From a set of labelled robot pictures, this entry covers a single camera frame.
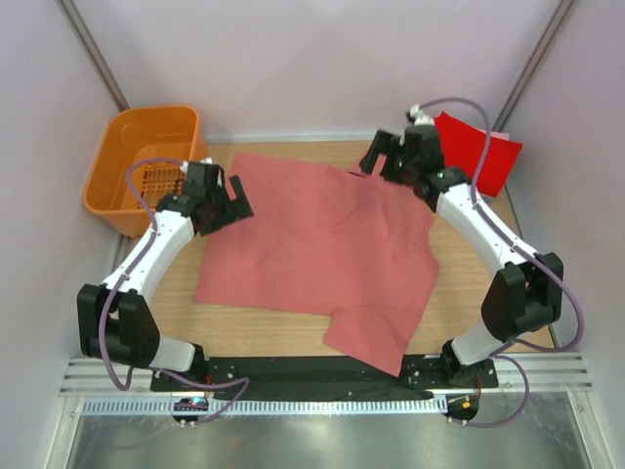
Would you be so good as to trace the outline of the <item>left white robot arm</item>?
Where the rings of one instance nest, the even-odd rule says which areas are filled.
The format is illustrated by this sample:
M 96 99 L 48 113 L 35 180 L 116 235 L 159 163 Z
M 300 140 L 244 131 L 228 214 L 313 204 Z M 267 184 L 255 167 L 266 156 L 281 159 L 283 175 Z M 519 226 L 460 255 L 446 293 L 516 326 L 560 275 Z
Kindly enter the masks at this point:
M 84 356 L 173 376 L 185 390 L 207 378 L 203 349 L 163 335 L 150 300 L 178 254 L 196 236 L 253 216 L 239 177 L 225 175 L 211 158 L 183 161 L 183 178 L 146 210 L 146 232 L 131 253 L 99 284 L 77 294 L 80 349 Z

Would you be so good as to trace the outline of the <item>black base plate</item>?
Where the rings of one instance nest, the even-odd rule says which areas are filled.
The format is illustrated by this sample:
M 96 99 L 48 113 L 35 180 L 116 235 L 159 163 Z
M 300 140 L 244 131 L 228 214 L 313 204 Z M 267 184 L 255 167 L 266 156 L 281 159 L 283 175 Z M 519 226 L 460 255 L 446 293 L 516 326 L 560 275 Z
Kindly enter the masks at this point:
M 256 400 L 273 399 L 277 394 L 295 398 L 316 393 L 336 399 L 348 393 L 388 395 L 434 389 L 489 390 L 499 386 L 492 360 L 460 367 L 438 355 L 405 355 L 397 376 L 340 356 L 213 357 L 204 363 L 195 360 L 190 370 L 180 374 L 189 381 L 209 385 L 247 377 L 247 394 Z

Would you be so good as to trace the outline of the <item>corner metal post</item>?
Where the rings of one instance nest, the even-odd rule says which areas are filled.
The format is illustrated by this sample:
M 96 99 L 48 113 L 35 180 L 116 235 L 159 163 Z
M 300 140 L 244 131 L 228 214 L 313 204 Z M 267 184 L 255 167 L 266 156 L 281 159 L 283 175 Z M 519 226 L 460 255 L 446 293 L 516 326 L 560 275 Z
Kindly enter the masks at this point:
M 531 82 L 537 76 L 542 64 L 563 32 L 570 16 L 578 5 L 577 0 L 560 0 L 543 27 L 538 39 L 533 46 L 521 72 L 512 87 L 505 103 L 494 120 L 492 129 L 496 132 L 505 130 L 515 110 L 521 102 L 521 98 L 528 90 Z
M 115 79 L 106 59 L 101 52 L 97 41 L 85 23 L 76 4 L 72 0 L 59 0 L 58 5 L 64 14 L 67 23 L 73 31 L 78 43 L 82 47 L 96 74 L 101 79 L 104 88 L 111 98 L 116 109 L 121 112 L 130 108 L 124 93 Z

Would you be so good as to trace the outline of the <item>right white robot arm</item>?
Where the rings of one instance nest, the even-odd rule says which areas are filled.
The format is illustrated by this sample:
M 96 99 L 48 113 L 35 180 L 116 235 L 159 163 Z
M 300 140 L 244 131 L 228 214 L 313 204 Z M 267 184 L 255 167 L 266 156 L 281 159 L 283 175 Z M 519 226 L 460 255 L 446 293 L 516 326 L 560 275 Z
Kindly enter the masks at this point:
M 434 124 L 410 125 L 400 135 L 377 130 L 360 170 L 372 174 L 380 157 L 385 159 L 381 177 L 412 189 L 470 243 L 492 275 L 479 322 L 441 349 L 441 378 L 461 387 L 493 353 L 560 319 L 563 261 L 554 253 L 539 253 L 515 235 L 485 203 L 472 179 L 461 168 L 445 164 Z

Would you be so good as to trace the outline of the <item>orange plastic basket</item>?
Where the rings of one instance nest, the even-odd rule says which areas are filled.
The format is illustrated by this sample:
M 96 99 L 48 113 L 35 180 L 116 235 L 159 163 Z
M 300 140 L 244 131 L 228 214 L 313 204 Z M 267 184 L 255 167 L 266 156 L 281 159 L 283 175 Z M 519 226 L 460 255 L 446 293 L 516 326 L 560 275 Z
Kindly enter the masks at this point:
M 108 124 L 87 180 L 84 206 L 121 235 L 140 237 L 150 208 L 181 186 L 180 163 L 208 155 L 199 113 L 187 106 L 136 107 Z

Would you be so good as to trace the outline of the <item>right corner metal post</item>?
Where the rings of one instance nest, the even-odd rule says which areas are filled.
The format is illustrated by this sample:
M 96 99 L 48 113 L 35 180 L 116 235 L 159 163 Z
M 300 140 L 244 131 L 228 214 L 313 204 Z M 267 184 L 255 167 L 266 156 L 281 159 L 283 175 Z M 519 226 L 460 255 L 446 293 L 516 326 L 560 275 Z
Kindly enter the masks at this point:
M 505 103 L 494 120 L 492 129 L 496 132 L 505 130 L 515 110 L 521 102 L 521 98 L 528 90 L 531 82 L 537 76 L 542 64 L 563 32 L 570 16 L 578 5 L 577 0 L 560 0 L 543 27 L 538 39 L 533 46 L 521 72 L 512 87 Z

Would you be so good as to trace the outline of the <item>left corner metal post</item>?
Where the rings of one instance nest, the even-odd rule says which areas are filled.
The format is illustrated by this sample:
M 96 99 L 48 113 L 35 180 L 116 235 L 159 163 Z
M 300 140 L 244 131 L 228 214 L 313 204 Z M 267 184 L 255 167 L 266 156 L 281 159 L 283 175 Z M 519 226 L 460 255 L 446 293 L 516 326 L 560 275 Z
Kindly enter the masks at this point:
M 115 79 L 106 59 L 101 52 L 97 41 L 85 23 L 76 4 L 72 0 L 59 0 L 58 5 L 64 14 L 67 23 L 73 31 L 78 43 L 82 47 L 96 74 L 101 79 L 104 88 L 111 98 L 116 109 L 121 112 L 130 108 L 124 93 Z

